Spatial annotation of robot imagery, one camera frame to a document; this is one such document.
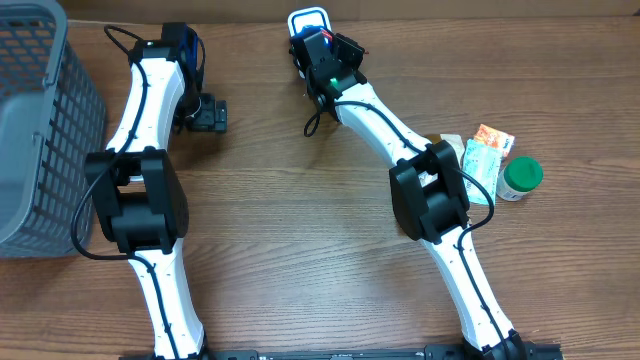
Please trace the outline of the white snack bag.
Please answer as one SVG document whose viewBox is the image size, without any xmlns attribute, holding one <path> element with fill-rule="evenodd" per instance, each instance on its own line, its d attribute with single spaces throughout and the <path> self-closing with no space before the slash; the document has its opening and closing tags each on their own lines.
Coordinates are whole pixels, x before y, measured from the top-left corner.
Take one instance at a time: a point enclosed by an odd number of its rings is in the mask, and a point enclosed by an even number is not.
<svg viewBox="0 0 640 360">
<path fill-rule="evenodd" d="M 429 170 L 437 176 L 435 193 L 441 195 L 436 205 L 438 223 L 458 224 L 464 227 L 470 204 L 460 166 L 460 140 L 457 136 L 441 136 L 441 140 L 428 148 Z"/>
</svg>

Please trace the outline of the small orange box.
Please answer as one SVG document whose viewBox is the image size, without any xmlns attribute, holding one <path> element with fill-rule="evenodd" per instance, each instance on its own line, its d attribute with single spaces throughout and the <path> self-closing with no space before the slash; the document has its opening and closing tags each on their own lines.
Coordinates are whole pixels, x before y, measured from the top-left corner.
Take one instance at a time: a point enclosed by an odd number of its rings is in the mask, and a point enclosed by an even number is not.
<svg viewBox="0 0 640 360">
<path fill-rule="evenodd" d="M 515 143 L 515 137 L 511 134 L 497 130 L 488 125 L 481 124 L 475 133 L 473 140 L 488 147 L 498 150 L 502 158 L 509 156 Z"/>
</svg>

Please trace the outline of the teal snack pouch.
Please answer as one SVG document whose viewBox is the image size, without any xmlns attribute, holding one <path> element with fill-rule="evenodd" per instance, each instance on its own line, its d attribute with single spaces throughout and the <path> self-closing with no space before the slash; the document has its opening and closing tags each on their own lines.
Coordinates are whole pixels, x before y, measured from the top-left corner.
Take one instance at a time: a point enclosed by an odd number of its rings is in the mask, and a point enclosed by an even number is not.
<svg viewBox="0 0 640 360">
<path fill-rule="evenodd" d="M 473 177 L 495 202 L 502 154 L 495 148 L 469 139 L 463 156 L 463 171 Z"/>
</svg>

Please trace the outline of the green lidded jar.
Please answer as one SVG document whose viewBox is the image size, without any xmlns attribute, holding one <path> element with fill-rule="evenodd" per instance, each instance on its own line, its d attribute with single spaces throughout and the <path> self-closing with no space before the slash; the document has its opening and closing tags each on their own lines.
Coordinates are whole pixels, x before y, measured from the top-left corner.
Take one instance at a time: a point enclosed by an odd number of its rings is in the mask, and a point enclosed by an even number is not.
<svg viewBox="0 0 640 360">
<path fill-rule="evenodd" d="M 537 188 L 544 179 L 544 170 L 531 157 L 518 157 L 499 173 L 496 195 L 505 201 L 519 201 Z"/>
</svg>

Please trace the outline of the red snack packet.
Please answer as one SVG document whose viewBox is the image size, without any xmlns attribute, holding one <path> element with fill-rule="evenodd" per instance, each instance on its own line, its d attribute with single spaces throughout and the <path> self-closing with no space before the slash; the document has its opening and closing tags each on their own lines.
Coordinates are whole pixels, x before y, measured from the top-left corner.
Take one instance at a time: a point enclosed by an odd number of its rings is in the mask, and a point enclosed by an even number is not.
<svg viewBox="0 0 640 360">
<path fill-rule="evenodd" d="M 333 34 L 327 30 L 327 29 L 322 29 L 321 30 L 321 34 L 324 38 L 324 42 L 326 44 L 327 47 L 330 47 L 332 45 L 333 42 Z"/>
</svg>

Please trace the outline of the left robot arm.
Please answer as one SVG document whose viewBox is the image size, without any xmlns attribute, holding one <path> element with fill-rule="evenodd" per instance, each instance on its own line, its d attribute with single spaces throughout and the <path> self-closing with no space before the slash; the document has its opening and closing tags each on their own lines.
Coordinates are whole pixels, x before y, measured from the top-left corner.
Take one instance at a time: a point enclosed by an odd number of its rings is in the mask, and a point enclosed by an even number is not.
<svg viewBox="0 0 640 360">
<path fill-rule="evenodd" d="M 206 52 L 184 22 L 157 40 L 134 38 L 124 51 L 131 89 L 120 124 L 102 152 L 87 155 L 91 202 L 105 238 L 116 244 L 141 285 L 154 332 L 153 359 L 208 359 L 207 336 L 185 272 L 186 194 L 168 155 L 172 133 L 224 133 L 227 105 L 203 90 Z"/>
</svg>

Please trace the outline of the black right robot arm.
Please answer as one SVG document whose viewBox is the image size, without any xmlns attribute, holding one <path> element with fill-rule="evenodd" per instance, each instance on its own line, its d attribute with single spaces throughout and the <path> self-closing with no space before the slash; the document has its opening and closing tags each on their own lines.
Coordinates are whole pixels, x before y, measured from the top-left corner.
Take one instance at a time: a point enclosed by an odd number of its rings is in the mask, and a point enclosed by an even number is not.
<svg viewBox="0 0 640 360">
<path fill-rule="evenodd" d="M 501 311 L 473 248 L 465 185 L 473 179 L 446 141 L 415 134 L 360 72 L 365 51 L 322 26 L 290 37 L 293 63 L 319 114 L 351 128 L 389 167 L 393 213 L 421 242 L 446 283 L 461 321 L 467 359 L 525 359 L 524 342 Z"/>
</svg>

